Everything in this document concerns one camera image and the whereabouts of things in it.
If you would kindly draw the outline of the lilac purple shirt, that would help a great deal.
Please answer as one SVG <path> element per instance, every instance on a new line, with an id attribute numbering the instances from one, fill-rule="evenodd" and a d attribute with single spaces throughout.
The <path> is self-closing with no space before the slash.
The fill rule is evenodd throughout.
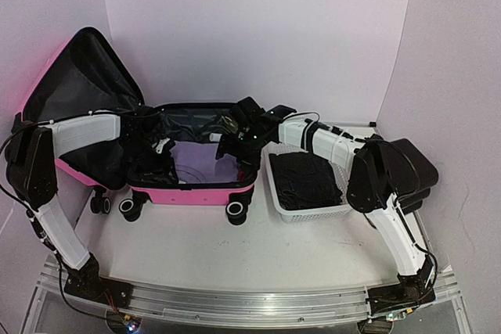
<path id="1" fill-rule="evenodd" d="M 175 170 L 185 184 L 216 184 L 238 181 L 239 164 L 236 158 L 224 155 L 216 159 L 218 144 L 178 142 L 171 149 Z"/>

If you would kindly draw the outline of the black denim jeans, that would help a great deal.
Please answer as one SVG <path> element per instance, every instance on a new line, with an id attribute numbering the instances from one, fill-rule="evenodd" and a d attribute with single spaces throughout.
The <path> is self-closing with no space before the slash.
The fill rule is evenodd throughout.
<path id="1" fill-rule="evenodd" d="M 269 161 L 279 205 L 288 211 L 335 207 L 342 204 L 330 163 L 311 153 L 270 154 Z"/>

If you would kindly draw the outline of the pink hard-shell kids suitcase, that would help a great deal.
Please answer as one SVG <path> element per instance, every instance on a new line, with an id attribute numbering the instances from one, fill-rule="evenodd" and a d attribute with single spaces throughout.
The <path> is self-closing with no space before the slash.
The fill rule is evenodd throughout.
<path id="1" fill-rule="evenodd" d="M 223 134 L 222 117 L 233 104 L 153 107 L 161 120 L 158 138 L 171 138 L 175 144 L 213 143 L 209 135 Z M 62 169 L 93 188 L 94 213 L 108 213 L 108 192 L 127 187 L 131 195 L 119 205 L 127 221 L 137 220 L 146 203 L 155 203 L 222 206 L 231 224 L 243 224 L 260 161 L 236 161 L 247 178 L 233 183 L 185 184 L 175 169 L 173 178 L 129 174 L 130 159 L 121 147 L 121 114 L 144 106 L 141 89 L 103 34 L 94 27 L 79 30 L 53 56 L 16 113 L 13 141 L 5 153 L 7 177 L 16 194 L 29 203 L 45 203 L 55 194 L 56 170 Z"/>

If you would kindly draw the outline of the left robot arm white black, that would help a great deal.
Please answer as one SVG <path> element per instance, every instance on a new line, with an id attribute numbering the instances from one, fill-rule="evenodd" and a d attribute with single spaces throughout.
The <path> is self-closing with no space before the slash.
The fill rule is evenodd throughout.
<path id="1" fill-rule="evenodd" d="M 25 206 L 40 241 L 70 272 L 75 288 L 88 300 L 99 299 L 106 284 L 99 262 L 76 234 L 58 197 L 57 164 L 72 152 L 117 141 L 129 155 L 137 175 L 178 182 L 170 139 L 153 141 L 154 112 L 90 111 L 84 115 L 42 122 L 23 121 L 5 141 L 5 176 L 11 197 Z"/>

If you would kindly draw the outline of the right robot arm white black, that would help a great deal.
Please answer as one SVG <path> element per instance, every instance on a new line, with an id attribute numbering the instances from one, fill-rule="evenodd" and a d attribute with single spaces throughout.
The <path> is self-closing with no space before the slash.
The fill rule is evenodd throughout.
<path id="1" fill-rule="evenodd" d="M 373 313 L 405 310 L 434 300 L 438 261 L 420 246 L 406 215 L 421 208 L 439 174 L 410 140 L 389 142 L 379 135 L 361 138 L 310 120 L 289 106 L 264 110 L 251 97 L 233 104 L 223 122 L 226 130 L 218 140 L 218 159 L 231 155 L 254 165 L 255 155 L 274 142 L 297 147 L 348 171 L 346 200 L 375 225 L 398 271 L 398 283 L 369 289 L 366 301 Z"/>

